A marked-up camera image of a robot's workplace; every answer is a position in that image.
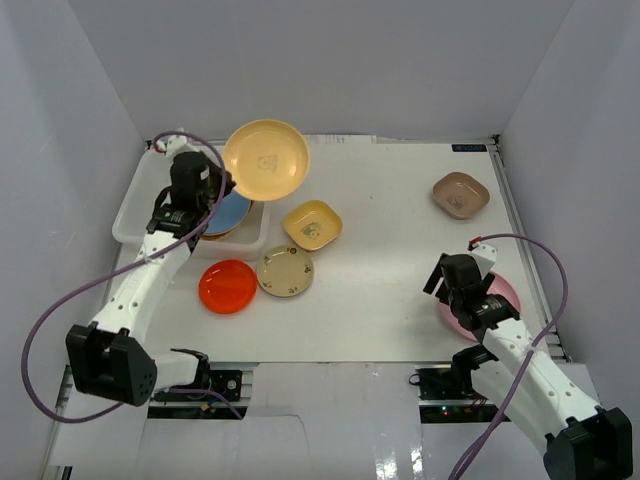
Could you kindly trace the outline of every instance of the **blue plate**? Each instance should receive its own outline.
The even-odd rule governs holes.
[[[209,222],[205,235],[220,235],[236,227],[249,213],[251,200],[232,191],[222,199],[222,205]]]

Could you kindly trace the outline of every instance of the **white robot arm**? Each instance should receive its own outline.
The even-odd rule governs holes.
[[[480,242],[470,250],[442,254],[424,292],[449,305],[480,342],[453,357],[462,389],[501,405],[532,335],[503,296],[487,293],[497,249]],[[543,456],[552,480],[623,479],[633,471],[629,419],[580,390],[544,350],[533,352],[506,415]]]
[[[219,168],[204,153],[184,142],[172,145],[171,140],[167,146],[175,155],[171,186],[156,200],[136,260],[146,259],[179,242],[201,225],[219,194]],[[234,185],[228,180],[224,195],[229,194]],[[88,326],[71,327],[65,343],[79,391],[140,406],[153,392],[170,386],[208,388],[208,379],[200,378],[200,382],[198,378],[199,373],[202,377],[208,374],[206,355],[172,349],[151,358],[143,348],[160,299],[178,269],[191,256],[199,238],[200,235],[196,235],[133,270]]]

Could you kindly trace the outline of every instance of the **pink plate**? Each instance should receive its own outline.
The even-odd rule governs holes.
[[[504,277],[501,277],[495,272],[491,273],[493,273],[496,278],[489,288],[489,293],[497,293],[498,295],[502,295],[504,298],[509,300],[511,305],[516,307],[516,310],[520,311],[520,299],[518,298],[518,294],[516,293],[515,289],[509,282],[504,279]],[[471,340],[472,342],[477,341],[476,337],[473,336],[473,333],[468,332],[460,326],[460,324],[458,323],[458,319],[453,316],[451,310],[449,310],[449,307],[447,305],[438,302],[438,308],[440,309],[440,314],[442,315],[445,323],[448,323],[451,328],[453,328],[467,340]]]

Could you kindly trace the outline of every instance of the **white wall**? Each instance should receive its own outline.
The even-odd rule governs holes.
[[[572,0],[70,0],[138,130],[500,133]]]
[[[503,139],[525,229],[566,264],[563,343],[640,420],[640,2],[576,0]]]
[[[109,270],[110,225],[143,144],[64,0],[0,2],[0,476],[36,478],[52,423],[20,381],[20,352],[54,300]],[[51,318],[31,373],[55,405],[64,335],[97,288]]]

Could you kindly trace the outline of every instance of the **plastic tray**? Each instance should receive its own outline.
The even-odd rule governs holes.
[[[116,240],[135,247],[142,243],[145,228],[153,213],[154,201],[160,190],[171,183],[170,166],[169,158],[153,150],[147,150],[142,155],[113,222],[111,231]],[[242,224],[230,235],[224,240],[201,240],[193,255],[204,258],[257,260],[267,240],[270,218],[271,205],[256,202]]]

